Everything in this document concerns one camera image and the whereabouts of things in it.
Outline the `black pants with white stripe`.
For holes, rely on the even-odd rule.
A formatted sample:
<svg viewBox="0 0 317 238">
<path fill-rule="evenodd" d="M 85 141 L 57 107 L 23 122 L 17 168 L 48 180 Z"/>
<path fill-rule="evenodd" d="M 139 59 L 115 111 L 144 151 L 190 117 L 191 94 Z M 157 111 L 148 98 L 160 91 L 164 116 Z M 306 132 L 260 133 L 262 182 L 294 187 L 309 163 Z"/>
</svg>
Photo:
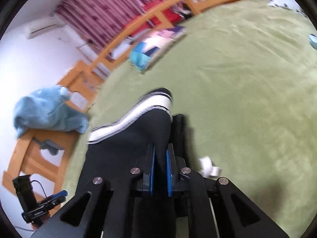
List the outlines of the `black pants with white stripe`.
<svg viewBox="0 0 317 238">
<path fill-rule="evenodd" d="M 99 177 L 114 180 L 121 171 L 145 156 L 147 147 L 155 149 L 152 195 L 135 201 L 132 237 L 175 237 L 176 220 L 181 216 L 168 195 L 167 158 L 169 144 L 174 145 L 173 97 L 158 88 L 142 96 L 117 122 L 94 128 L 88 139 L 88 151 L 77 189 Z"/>
</svg>

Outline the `light blue towel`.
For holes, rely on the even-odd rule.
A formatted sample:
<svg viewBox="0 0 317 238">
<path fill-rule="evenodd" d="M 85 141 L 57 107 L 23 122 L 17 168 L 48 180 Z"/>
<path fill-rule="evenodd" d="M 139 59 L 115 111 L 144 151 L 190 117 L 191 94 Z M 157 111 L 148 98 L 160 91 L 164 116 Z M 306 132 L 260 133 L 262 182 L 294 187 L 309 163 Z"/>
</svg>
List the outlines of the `light blue towel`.
<svg viewBox="0 0 317 238">
<path fill-rule="evenodd" d="M 22 97 L 13 111 L 13 126 L 19 139 L 29 129 L 83 134 L 88 129 L 88 116 L 69 105 L 70 91 L 61 85 L 42 88 Z"/>
</svg>

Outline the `green plush bed blanket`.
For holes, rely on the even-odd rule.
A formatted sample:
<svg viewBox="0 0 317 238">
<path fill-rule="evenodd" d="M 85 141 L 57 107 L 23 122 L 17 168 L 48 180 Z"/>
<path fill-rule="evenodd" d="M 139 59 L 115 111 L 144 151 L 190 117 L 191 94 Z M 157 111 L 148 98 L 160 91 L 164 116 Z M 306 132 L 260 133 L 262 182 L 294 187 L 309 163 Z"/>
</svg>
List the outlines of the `green plush bed blanket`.
<svg viewBox="0 0 317 238">
<path fill-rule="evenodd" d="M 190 164 L 205 156 L 290 237 L 316 216 L 316 50 L 308 18 L 241 0 L 185 22 L 186 36 L 144 74 L 124 62 L 101 86 L 90 127 L 166 88 L 187 117 Z"/>
</svg>

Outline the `colourful geometric pillow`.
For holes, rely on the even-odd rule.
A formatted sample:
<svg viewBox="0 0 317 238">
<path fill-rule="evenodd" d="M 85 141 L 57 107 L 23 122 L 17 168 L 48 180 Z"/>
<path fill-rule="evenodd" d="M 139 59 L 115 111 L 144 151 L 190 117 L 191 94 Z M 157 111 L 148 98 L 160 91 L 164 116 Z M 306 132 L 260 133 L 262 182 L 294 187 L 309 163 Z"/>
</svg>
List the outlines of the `colourful geometric pillow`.
<svg viewBox="0 0 317 238">
<path fill-rule="evenodd" d="M 150 32 L 131 50 L 131 64 L 139 73 L 144 73 L 186 34 L 185 26 Z"/>
</svg>

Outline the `white air conditioner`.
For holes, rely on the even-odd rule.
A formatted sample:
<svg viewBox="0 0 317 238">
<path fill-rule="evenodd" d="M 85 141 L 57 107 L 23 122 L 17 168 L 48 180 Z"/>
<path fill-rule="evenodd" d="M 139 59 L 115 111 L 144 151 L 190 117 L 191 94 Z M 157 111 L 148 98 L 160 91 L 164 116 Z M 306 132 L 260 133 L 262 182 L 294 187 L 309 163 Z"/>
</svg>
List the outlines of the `white air conditioner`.
<svg viewBox="0 0 317 238">
<path fill-rule="evenodd" d="M 25 35 L 28 39 L 42 35 L 56 28 L 64 27 L 65 24 L 58 22 L 32 22 L 25 28 Z"/>
</svg>

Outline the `left red chair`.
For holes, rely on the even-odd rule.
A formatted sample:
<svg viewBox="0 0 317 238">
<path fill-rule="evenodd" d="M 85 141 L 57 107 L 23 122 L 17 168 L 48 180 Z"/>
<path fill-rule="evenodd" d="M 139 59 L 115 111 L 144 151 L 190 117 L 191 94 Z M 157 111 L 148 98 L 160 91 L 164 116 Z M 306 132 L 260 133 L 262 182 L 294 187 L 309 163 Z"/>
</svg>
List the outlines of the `left red chair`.
<svg viewBox="0 0 317 238">
<path fill-rule="evenodd" d="M 152 30 L 154 28 L 154 24 L 150 22 L 144 22 L 142 25 L 140 25 L 136 30 L 131 32 L 128 36 L 131 38 L 134 38 L 138 35 L 142 35 L 147 33 L 148 31 Z"/>
</svg>

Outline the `small light blue device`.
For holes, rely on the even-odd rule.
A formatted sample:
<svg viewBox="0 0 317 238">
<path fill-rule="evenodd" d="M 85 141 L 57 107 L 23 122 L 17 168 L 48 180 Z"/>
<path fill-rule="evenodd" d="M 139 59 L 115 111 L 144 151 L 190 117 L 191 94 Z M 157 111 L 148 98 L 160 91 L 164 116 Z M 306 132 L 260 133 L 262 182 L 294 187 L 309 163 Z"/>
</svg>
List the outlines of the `small light blue device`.
<svg viewBox="0 0 317 238">
<path fill-rule="evenodd" d="M 317 49 L 317 36 L 310 34 L 308 37 L 310 45 L 314 48 Z"/>
</svg>

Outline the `maroon patterned curtain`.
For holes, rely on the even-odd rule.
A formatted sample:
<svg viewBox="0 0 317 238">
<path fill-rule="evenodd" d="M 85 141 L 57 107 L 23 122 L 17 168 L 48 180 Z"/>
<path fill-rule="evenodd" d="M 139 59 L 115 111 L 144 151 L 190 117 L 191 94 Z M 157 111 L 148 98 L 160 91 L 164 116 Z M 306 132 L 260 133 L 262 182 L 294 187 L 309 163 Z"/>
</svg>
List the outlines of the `maroon patterned curtain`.
<svg viewBox="0 0 317 238">
<path fill-rule="evenodd" d="M 63 0 L 56 14 L 99 53 L 154 0 Z"/>
</svg>

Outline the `white black-flower pillow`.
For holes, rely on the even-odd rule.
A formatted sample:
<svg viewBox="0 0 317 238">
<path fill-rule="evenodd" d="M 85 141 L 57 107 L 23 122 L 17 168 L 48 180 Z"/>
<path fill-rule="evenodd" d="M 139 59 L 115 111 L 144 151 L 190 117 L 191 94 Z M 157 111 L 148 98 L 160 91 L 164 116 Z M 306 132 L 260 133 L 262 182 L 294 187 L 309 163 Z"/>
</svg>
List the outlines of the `white black-flower pillow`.
<svg viewBox="0 0 317 238">
<path fill-rule="evenodd" d="M 268 7 L 282 8 L 296 12 L 304 17 L 308 17 L 304 10 L 295 0 L 271 0 L 268 4 Z"/>
</svg>

